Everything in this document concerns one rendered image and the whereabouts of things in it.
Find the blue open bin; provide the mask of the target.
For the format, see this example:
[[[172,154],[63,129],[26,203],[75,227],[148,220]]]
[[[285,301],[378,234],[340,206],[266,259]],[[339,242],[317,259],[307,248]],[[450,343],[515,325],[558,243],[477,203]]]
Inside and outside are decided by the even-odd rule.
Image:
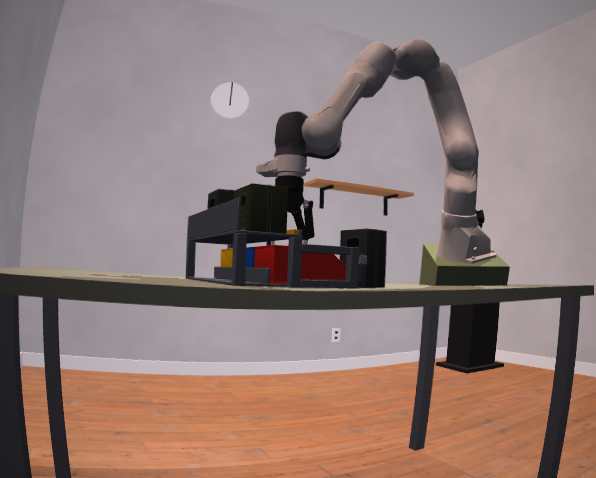
[[[254,268],[255,247],[246,247],[246,267]]]

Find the yellow bin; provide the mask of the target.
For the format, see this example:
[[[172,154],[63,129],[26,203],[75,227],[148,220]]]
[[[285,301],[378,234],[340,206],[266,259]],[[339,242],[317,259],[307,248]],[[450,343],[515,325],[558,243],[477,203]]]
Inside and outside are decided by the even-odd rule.
[[[233,248],[232,249],[221,249],[221,266],[232,267],[232,257],[233,257]]]

